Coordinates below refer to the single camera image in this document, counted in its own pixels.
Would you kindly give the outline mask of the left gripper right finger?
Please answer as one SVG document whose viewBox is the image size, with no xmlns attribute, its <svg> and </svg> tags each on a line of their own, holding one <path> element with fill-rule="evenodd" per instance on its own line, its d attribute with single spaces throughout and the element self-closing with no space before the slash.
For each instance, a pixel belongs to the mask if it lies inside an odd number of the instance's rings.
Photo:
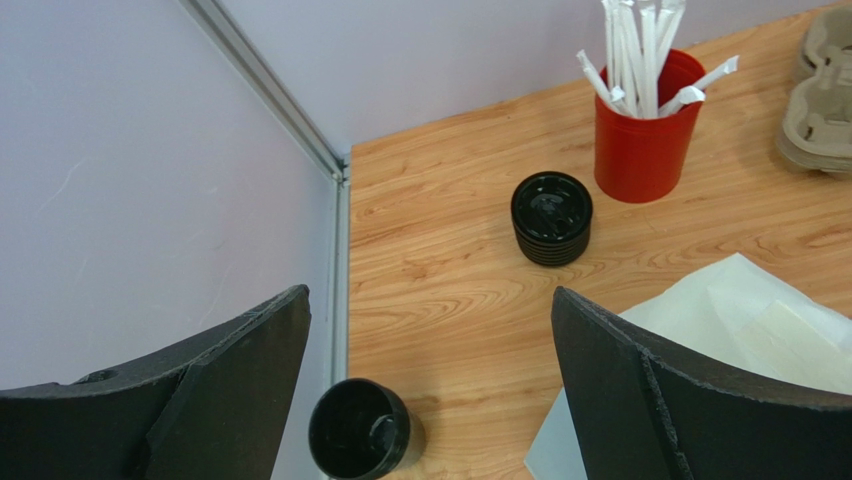
<svg viewBox="0 0 852 480">
<path fill-rule="evenodd" d="M 727 365 L 554 291 L 551 324 L 591 479 L 847 479 L 851 399 Z"/>
</svg>

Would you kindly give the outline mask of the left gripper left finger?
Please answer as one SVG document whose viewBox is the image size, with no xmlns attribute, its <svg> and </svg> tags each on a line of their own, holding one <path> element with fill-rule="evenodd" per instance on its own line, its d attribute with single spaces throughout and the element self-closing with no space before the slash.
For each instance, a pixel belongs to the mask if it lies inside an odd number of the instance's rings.
<svg viewBox="0 0 852 480">
<path fill-rule="evenodd" d="M 311 324 L 296 285 L 67 385 L 1 394 L 5 479 L 268 479 Z"/>
</svg>

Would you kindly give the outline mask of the white paper bag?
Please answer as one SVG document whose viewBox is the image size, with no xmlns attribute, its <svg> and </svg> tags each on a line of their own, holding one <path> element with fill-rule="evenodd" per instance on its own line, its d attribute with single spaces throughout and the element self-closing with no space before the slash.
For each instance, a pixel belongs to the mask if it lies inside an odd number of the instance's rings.
<svg viewBox="0 0 852 480">
<path fill-rule="evenodd" d="M 851 399 L 850 320 L 742 255 L 701 268 L 616 315 L 727 365 Z M 564 387 L 525 464 L 536 479 L 591 479 Z"/>
</svg>

